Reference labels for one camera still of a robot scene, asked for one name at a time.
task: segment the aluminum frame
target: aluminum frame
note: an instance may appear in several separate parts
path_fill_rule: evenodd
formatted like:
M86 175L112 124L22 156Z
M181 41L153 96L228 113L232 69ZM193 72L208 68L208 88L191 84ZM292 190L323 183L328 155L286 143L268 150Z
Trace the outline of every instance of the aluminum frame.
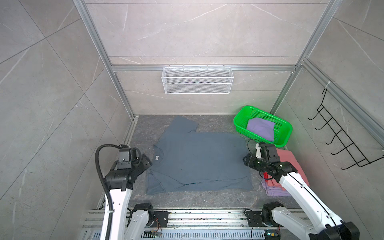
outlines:
M112 65L115 72L119 71L162 71L163 68L196 68L196 67L230 67L232 71L294 71L296 65L268 64L268 65Z
M169 212L167 228L180 230L198 229L248 229L248 221L244 218L244 208L220 208L220 209L175 209L175 208L155 208L154 211ZM311 224L307 214L303 209L288 209L290 213L303 221ZM105 208L100 210L89 210L88 216L83 224L82 230L101 230L103 225ZM254 227L254 229L278 229L274 227Z
M132 137L133 137L133 133L135 131L135 128L136 128L136 124L137 124L137 121L139 120L139 117L138 116L135 116L133 118L133 120L131 121L131 124L129 125L128 127L128 130L127 130L127 134L126 134L126 137L125 137L125 140L123 141L123 143L125 145L130 145L131 144L131 140L132 140Z
M140 240L152 240L154 236L150 236L144 230L141 233ZM264 229L163 229L161 236L156 236L159 240L252 240L265 239ZM101 240L100 230L82 230L78 240Z
M111 65L112 65L111 61L109 60L107 52L105 51L103 43L101 42L100 36L97 33L96 27L94 26L94 23L92 21L92 18L90 16L89 12L88 12L88 9L87 9L87 6L86 6L84 0L73 0L73 2L74 2L74 4L75 4L75 6L76 6L76 8L77 8L77 10L81 16L81 19L84 22L85 27L88 30L88 33L89 33L89 35L93 41L93 44L95 45L95 47L99 53L101 60L103 61L104 65L105 65L105 68L107 69L109 76L112 79L112 82L113 82L113 84L114 84L114 86L115 86L115 88L116 88L116 90L117 90L117 92L121 98L121 101L124 104L124 107L125 107L128 115L129 115L129 117L131 119L133 119L134 113L133 113L132 108L129 104L127 95L125 94L124 89L121 86L121 83L120 83L119 79L117 78L115 72L111 68Z
M303 60L304 68L384 147L384 128L356 103L337 83L323 73L309 59Z
M273 104L270 110L271 114L275 114L277 112L277 109L279 109L280 104L283 102L286 94L288 93L298 73L303 67L301 62L303 61L304 58L309 57L309 55L313 51L320 37L323 35L325 29L327 28L328 24L330 23L333 15L336 13L342 1L343 0L330 0L329 3L327 4L327 7L325 8L323 15L321 16L314 32L311 35L311 38L309 39L307 45L305 46L303 52L299 57L298 62L296 63L296 70L292 72L291 75L288 77L286 83L284 84L282 90L279 93L279 96L277 97L275 103Z

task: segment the black motor joint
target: black motor joint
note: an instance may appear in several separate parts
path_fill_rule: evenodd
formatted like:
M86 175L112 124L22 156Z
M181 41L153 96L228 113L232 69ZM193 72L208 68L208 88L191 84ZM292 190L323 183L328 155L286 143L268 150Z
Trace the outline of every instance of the black motor joint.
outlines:
M137 212L139 210L148 211L149 220L148 220L148 222L146 224L146 227L152 226L153 223L155 222L155 214L154 214L154 211L153 211L152 204L150 202L143 203L143 204L136 204L135 207L132 210L132 215L133 215L134 212Z
M296 172L297 170L289 162L281 162L277 154L276 146L270 143L259 143L261 158L257 158L255 154L248 153L244 158L244 165L259 171L267 172L277 182L283 175L288 172Z
M118 159L114 162L111 170L105 176L109 189L121 189L125 191L133 189L133 183L137 177L152 165L145 154L135 147L124 146L119 149Z

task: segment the green plastic basket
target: green plastic basket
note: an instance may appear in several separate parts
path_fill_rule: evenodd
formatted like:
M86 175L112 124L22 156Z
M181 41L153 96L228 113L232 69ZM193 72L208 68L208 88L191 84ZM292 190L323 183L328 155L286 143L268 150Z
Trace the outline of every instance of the green plastic basket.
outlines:
M252 118L262 118L275 123L273 128L273 131L275 132L275 140L273 142L247 130L248 120ZM233 119L233 123L236 126L237 132L246 135L249 138L256 139L259 142L273 143L276 147L284 147L293 130L292 125L289 122L252 106L243 107Z

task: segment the gray t-shirt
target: gray t-shirt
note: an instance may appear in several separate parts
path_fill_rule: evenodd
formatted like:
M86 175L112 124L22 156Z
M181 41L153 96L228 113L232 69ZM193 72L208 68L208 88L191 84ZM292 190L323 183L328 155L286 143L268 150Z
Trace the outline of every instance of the gray t-shirt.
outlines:
M154 145L147 194L181 191L252 190L242 159L244 138L227 132L196 132L197 123L176 116Z

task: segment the white wire mesh basket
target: white wire mesh basket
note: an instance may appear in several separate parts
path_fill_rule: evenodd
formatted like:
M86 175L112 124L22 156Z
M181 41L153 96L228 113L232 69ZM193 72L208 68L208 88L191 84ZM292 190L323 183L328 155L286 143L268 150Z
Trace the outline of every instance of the white wire mesh basket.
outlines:
M167 67L161 75L166 94L229 93L230 67Z

